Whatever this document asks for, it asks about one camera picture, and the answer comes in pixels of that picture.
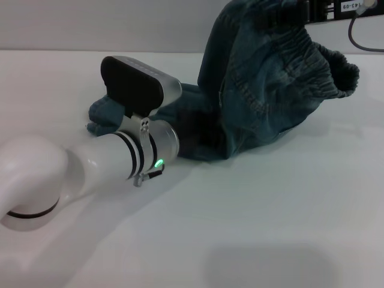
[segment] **label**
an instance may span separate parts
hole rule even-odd
[[[341,12],[355,11],[363,3],[364,3],[364,0],[354,0],[354,1],[342,2],[342,3],[340,3],[341,4]]]

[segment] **blue denim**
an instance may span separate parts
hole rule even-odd
[[[233,0],[215,21],[198,86],[161,108],[180,135],[179,155],[212,161],[267,145],[302,123],[323,100],[350,96],[359,69],[314,43],[304,27],[260,29],[255,19],[296,0]]]

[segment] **black cable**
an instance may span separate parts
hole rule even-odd
[[[357,47],[357,48],[359,48],[361,50],[368,51],[368,52],[381,52],[381,53],[384,53],[384,49],[367,48],[367,47],[363,47],[363,46],[359,45],[358,43],[356,43],[356,41],[352,37],[352,28],[353,28],[353,24],[354,24],[354,22],[355,22],[357,17],[358,17],[358,15],[355,14],[354,17],[352,18],[351,22],[349,23],[349,28],[348,28],[348,38],[349,38],[349,41],[355,47]]]

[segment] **white surface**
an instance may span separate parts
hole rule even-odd
[[[1,0],[0,49],[203,52],[229,0]],[[314,41],[367,53],[348,40],[347,21],[307,25]],[[384,48],[384,16],[359,19],[355,40]]]
[[[108,54],[1,52],[0,140],[88,139]],[[202,58],[126,55],[188,83]],[[273,145],[222,163],[178,160],[34,232],[0,227],[1,288],[383,287],[384,57],[348,59],[361,69],[357,92]]]

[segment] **white table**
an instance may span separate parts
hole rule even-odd
[[[104,52],[0,52],[0,141],[90,138]],[[195,83],[196,54],[120,53]],[[384,56],[349,55],[356,93],[279,142],[215,163],[178,160],[33,232],[0,227],[0,287],[384,286]]]

